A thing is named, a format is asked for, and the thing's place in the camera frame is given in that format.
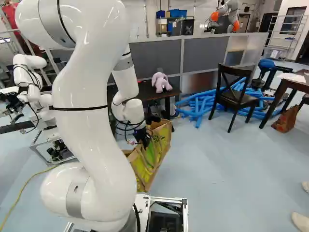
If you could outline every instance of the dark wooden table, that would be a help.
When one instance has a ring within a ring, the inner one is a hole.
[[[267,123],[269,118],[272,116],[272,113],[275,111],[279,101],[281,100],[283,94],[286,92],[287,88],[291,88],[292,92],[289,95],[288,99],[286,100],[281,112],[286,110],[286,108],[291,103],[291,101],[292,101],[293,97],[295,96],[295,94],[297,93],[297,91],[309,93],[309,75],[305,75],[305,73],[309,73],[309,70],[302,69],[302,70],[299,70],[299,71],[294,73],[294,74],[303,76],[306,80],[305,83],[287,80],[287,79],[281,79],[280,85],[277,88],[277,91],[275,93],[275,100],[271,104],[271,106],[270,106],[269,110],[267,111],[264,119],[262,120],[262,122],[259,126],[260,129],[264,128],[265,124]]]
[[[139,94],[135,98],[140,99],[144,102],[149,100],[165,99],[166,112],[164,118],[170,120],[170,97],[180,95],[181,94],[180,89],[173,86],[172,91],[163,91],[163,93],[156,93],[156,88],[152,87],[151,80],[139,83],[139,89],[140,89]],[[109,104],[112,102],[112,98],[114,97],[117,91],[118,88],[116,85],[107,87],[107,96],[108,96],[107,99]]]

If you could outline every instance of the door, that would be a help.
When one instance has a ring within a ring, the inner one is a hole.
[[[249,23],[250,14],[239,14],[239,30],[237,33],[245,33],[247,31],[248,23]]]
[[[297,63],[309,65],[309,32],[296,58]]]
[[[266,14],[264,14],[261,25],[260,25],[259,32],[268,32],[268,29],[273,30],[274,27],[275,27],[275,22],[276,22],[277,18],[275,17],[275,18],[272,19],[272,17],[277,16],[277,15],[278,15],[278,13],[266,13]],[[272,34],[272,32],[268,33],[268,38],[271,38],[271,34]],[[266,40],[265,46],[268,45],[269,40],[270,39]]]

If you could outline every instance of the gray floor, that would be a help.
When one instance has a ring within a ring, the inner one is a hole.
[[[295,70],[309,69],[293,63],[281,62],[280,65]],[[275,78],[272,87],[279,82]],[[297,93],[292,104],[299,103],[302,95]],[[215,113],[211,122],[206,115],[198,130],[188,119],[176,119],[173,121],[176,131],[172,148],[150,194],[188,198],[192,232],[297,231],[290,220],[291,212],[309,215],[309,195],[300,185],[309,180],[308,115],[309,106],[304,106],[295,128],[287,134],[272,129],[273,120],[260,130],[259,120],[252,119],[245,124],[242,116],[236,118],[232,132],[228,134],[232,115],[225,112]],[[7,154],[14,154],[15,161],[22,163],[15,167],[2,165],[7,173],[14,169],[16,178],[0,206],[0,220],[23,183],[33,173],[46,168],[27,149],[35,134],[18,136],[18,140],[15,136],[0,136],[3,153],[0,161],[7,161]],[[124,141],[120,144],[127,148]],[[29,183],[3,232],[63,231],[67,222],[48,212],[40,200],[39,187],[43,178],[41,175]],[[8,186],[3,179],[1,176],[1,188]]]

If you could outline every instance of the yellow cable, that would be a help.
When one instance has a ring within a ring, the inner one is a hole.
[[[14,204],[11,206],[9,212],[5,215],[5,218],[4,218],[4,220],[3,220],[3,222],[2,222],[2,224],[1,224],[1,226],[0,226],[0,232],[3,230],[3,227],[4,227],[4,225],[5,225],[6,221],[7,221],[7,219],[9,218],[11,212],[13,211],[13,209],[15,208],[15,206],[17,205],[17,203],[19,202],[20,197],[21,197],[21,194],[22,194],[23,191],[25,190],[25,187],[27,186],[27,184],[29,183],[29,181],[30,181],[33,177],[35,177],[36,175],[40,175],[40,174],[46,173],[46,172],[48,172],[48,171],[50,171],[50,170],[52,170],[52,169],[54,169],[54,168],[56,168],[56,167],[57,167],[57,166],[52,167],[52,168],[49,168],[49,169],[46,169],[45,171],[36,173],[36,174],[34,174],[32,177],[30,177],[30,178],[26,181],[26,183],[24,184],[24,186],[22,187],[22,189],[21,189],[20,192],[19,192],[19,195],[18,195],[17,200],[16,200],[16,201],[14,202]]]

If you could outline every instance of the pink stuffed animal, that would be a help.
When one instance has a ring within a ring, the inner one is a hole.
[[[167,91],[173,90],[173,87],[169,84],[168,77],[164,73],[157,72],[154,74],[151,83],[153,87],[156,87],[156,93],[162,93],[163,88]]]

